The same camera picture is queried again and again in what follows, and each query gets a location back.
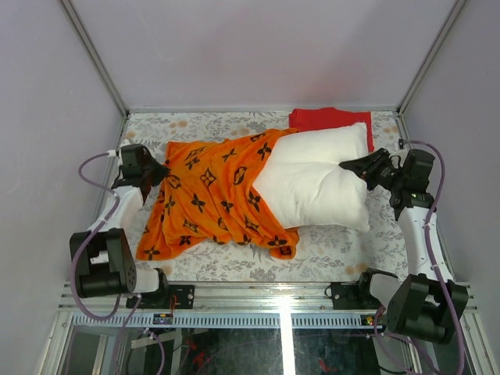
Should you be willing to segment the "white pillow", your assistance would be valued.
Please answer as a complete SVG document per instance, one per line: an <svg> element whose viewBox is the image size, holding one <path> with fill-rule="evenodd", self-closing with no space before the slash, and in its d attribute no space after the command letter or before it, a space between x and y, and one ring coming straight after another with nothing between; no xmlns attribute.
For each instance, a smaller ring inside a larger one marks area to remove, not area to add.
<svg viewBox="0 0 500 375"><path fill-rule="evenodd" d="M368 154L364 122L286 135L252 186L285 229L338 225L367 232L366 182L340 163Z"/></svg>

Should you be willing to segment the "orange patterned pillowcase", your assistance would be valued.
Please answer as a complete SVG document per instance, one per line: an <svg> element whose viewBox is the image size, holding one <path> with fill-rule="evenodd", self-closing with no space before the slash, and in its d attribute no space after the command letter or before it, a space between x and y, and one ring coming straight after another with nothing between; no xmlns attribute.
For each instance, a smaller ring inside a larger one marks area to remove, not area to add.
<svg viewBox="0 0 500 375"><path fill-rule="evenodd" d="M169 142L164 165L170 172L160 184L136 258L174 259L211 240L254 244L274 258L293 259L297 230L283 228L252 186L277 141L293 132L271 129L222 142Z"/></svg>

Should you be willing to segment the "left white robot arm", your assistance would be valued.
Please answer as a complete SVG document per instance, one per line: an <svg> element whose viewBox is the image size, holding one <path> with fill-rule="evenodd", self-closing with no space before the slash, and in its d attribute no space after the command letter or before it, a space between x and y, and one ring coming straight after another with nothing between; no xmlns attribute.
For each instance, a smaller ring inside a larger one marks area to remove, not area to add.
<svg viewBox="0 0 500 375"><path fill-rule="evenodd" d="M104 157L118 159L119 174L111 187L98 184L83 174L88 163ZM75 297L144 293L145 301L157 309L170 302L171 290L166 285L165 275L161 270L136 267L125 233L151 189L169 172L140 144L123 145L82 162L78 169L80 178L107 192L109 200L86 231L70 238L70 285Z"/></svg>

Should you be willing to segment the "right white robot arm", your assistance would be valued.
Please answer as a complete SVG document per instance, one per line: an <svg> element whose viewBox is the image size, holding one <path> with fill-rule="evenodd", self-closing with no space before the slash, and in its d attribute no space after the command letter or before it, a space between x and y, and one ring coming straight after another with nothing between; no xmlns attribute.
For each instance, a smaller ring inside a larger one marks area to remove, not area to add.
<svg viewBox="0 0 500 375"><path fill-rule="evenodd" d="M434 344L449 343L469 299L445 264L436 228L434 196L427 192L434 155L411 149L399 162L384 148L360 159L341 162L369 190L389 191L404 241L409 274L404 280L368 268L356 282L330 285L333 307L340 310L376 309L387 313L387 328Z"/></svg>

